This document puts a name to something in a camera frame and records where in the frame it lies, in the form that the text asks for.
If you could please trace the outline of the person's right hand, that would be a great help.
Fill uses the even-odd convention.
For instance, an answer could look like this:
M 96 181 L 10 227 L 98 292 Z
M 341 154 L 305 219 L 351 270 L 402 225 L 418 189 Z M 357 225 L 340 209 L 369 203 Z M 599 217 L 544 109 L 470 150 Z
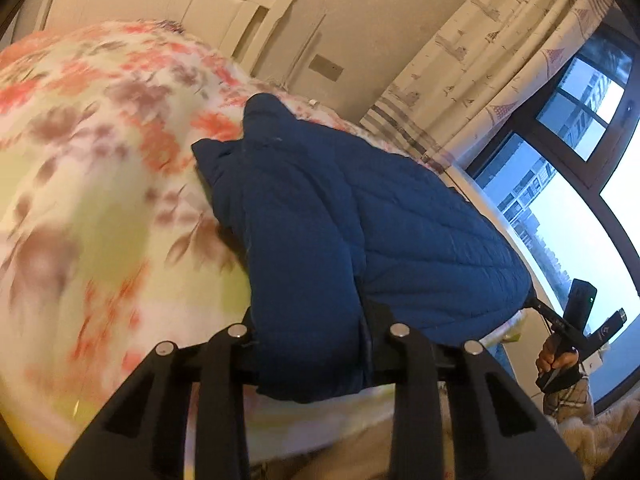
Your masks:
M 578 362 L 579 353 L 575 349 L 559 352 L 562 342 L 558 334 L 551 334 L 542 346 L 537 359 L 536 367 L 539 374 L 549 373 L 552 370 L 564 370 Z

